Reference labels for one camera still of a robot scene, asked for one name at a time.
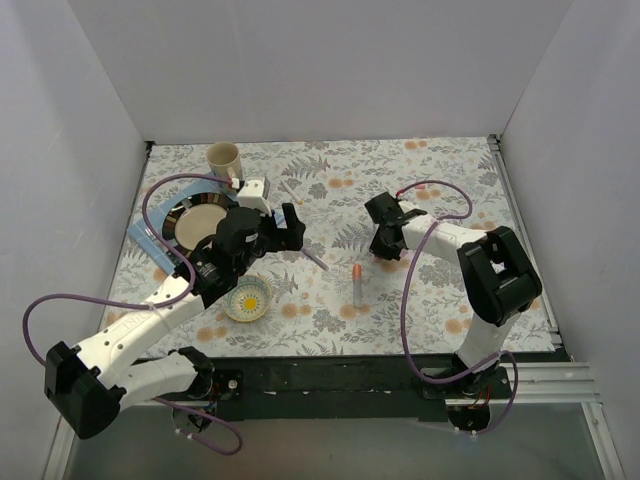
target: gray floor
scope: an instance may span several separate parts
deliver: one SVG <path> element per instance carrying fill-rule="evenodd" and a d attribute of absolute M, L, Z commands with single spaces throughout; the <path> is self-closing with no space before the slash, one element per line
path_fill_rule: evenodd
<path fill-rule="evenodd" d="M 227 458 L 176 436 L 169 409 L 134 407 L 99 436 L 74 442 L 65 478 L 603 478 L 580 405 L 515 405 L 499 429 L 475 440 L 410 419 L 238 426 L 245 448 Z M 219 428 L 208 433 L 232 445 Z"/>

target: floral tablecloth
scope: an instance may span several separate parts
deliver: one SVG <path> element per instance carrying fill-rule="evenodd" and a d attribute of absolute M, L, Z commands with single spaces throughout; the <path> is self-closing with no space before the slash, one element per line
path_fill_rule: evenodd
<path fill-rule="evenodd" d="M 330 267 L 325 272 L 300 253 L 270 254 L 249 273 L 263 276 L 274 299 L 260 320 L 241 324 L 228 318 L 219 302 L 186 322 L 145 355 L 194 345 L 211 357 L 282 355 L 367 355 L 402 353 L 398 312 L 412 253 L 400 261 L 379 261 L 368 247 L 374 233 L 364 203 L 375 195 L 418 179 L 447 180 L 474 202 L 474 214 L 461 222 L 477 229 L 513 227 L 512 215 L 484 138 L 432 138 L 336 142 L 239 144 L 245 175 L 267 175 L 270 201 L 291 201 L 285 179 L 304 200 L 296 206 L 306 223 L 305 246 Z M 140 218 L 143 194 L 160 178 L 177 172 L 207 173 L 207 145 L 155 146 L 144 173 L 132 221 Z M 178 193 L 180 182 L 162 188 L 156 206 Z M 460 211 L 464 201 L 444 187 L 407 195 L 435 215 Z M 351 271 L 363 268 L 365 305 L 352 305 Z M 123 247 L 111 290 L 112 299 L 139 302 L 165 273 L 131 240 Z M 408 331 L 414 353 L 448 353 L 461 344 L 472 315 L 459 270 L 424 255 L 411 289 Z M 108 309 L 104 324 L 123 314 Z M 541 301 L 513 328 L 506 347 L 548 351 L 553 346 Z"/>

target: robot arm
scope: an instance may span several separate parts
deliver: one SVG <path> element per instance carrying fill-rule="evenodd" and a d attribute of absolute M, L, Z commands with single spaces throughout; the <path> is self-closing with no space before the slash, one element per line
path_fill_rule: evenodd
<path fill-rule="evenodd" d="M 183 391 L 202 398 L 210 391 L 214 366 L 193 347 L 132 364 L 172 329 L 235 288 L 257 258 L 302 248 L 306 227 L 294 206 L 282 205 L 286 228 L 280 228 L 267 195 L 266 180 L 245 182 L 238 205 L 218 224 L 216 234 L 204 238 L 191 253 L 196 279 L 185 298 L 164 308 L 152 307 L 189 287 L 183 263 L 146 299 L 149 310 L 128 313 L 72 348 L 60 342 L 47 352 L 45 394 L 80 438 L 101 432 L 121 410 L 141 401 Z"/>
<path fill-rule="evenodd" d="M 399 259 L 403 249 L 416 250 L 437 222 L 389 193 L 378 195 L 365 207 L 378 225 L 370 251 L 387 260 Z M 542 293 L 540 278 L 515 233 L 507 227 L 482 232 L 442 222 L 424 251 L 460 267 L 474 310 L 467 336 L 456 352 L 458 369 L 470 368 L 500 352 L 520 314 Z M 495 367 L 496 362 L 477 368 L 475 373 Z"/>

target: black rimmed plate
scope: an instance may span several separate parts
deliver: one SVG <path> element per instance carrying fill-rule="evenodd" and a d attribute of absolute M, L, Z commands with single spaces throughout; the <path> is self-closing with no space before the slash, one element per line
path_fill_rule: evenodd
<path fill-rule="evenodd" d="M 162 238 L 189 257 L 198 242 L 214 234 L 220 220 L 236 205 L 237 203 L 219 192 L 191 195 L 169 211 L 162 224 Z"/>

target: mug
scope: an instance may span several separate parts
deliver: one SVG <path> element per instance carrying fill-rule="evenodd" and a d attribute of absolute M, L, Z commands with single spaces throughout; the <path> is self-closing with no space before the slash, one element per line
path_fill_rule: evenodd
<path fill-rule="evenodd" d="M 207 148 L 205 154 L 211 171 L 222 179 L 237 178 L 244 180 L 240 152 L 235 143 L 218 142 Z M 226 192 L 232 191 L 228 186 L 222 186 Z"/>

